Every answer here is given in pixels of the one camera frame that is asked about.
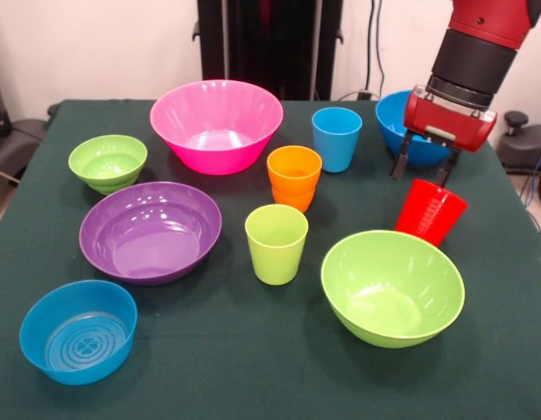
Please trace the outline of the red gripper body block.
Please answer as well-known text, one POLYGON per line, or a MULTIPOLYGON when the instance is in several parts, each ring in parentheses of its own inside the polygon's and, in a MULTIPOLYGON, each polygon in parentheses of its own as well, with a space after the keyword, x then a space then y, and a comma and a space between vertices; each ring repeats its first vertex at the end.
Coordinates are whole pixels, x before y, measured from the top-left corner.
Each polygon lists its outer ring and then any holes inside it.
POLYGON ((406 129, 456 150, 476 152, 487 141, 498 114, 449 101, 416 86, 404 110, 406 129))

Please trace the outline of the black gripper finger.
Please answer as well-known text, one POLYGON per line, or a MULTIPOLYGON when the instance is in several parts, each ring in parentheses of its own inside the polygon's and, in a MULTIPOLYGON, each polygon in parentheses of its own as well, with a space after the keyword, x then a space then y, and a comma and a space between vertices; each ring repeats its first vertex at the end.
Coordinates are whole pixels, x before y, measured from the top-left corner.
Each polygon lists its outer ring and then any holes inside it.
POLYGON ((444 161, 443 165, 440 167, 438 173, 434 177, 433 183, 439 187, 445 187, 446 182, 451 175, 453 169, 455 168, 461 151, 455 148, 451 148, 451 153, 449 157, 444 161))
POLYGON ((401 147, 399 148, 399 151, 396 155, 394 164, 390 172, 390 176, 393 179, 400 179, 404 175, 405 168, 408 164, 408 149, 411 145, 413 136, 414 136, 413 131, 411 130, 406 131, 404 135, 404 140, 401 143, 401 147))

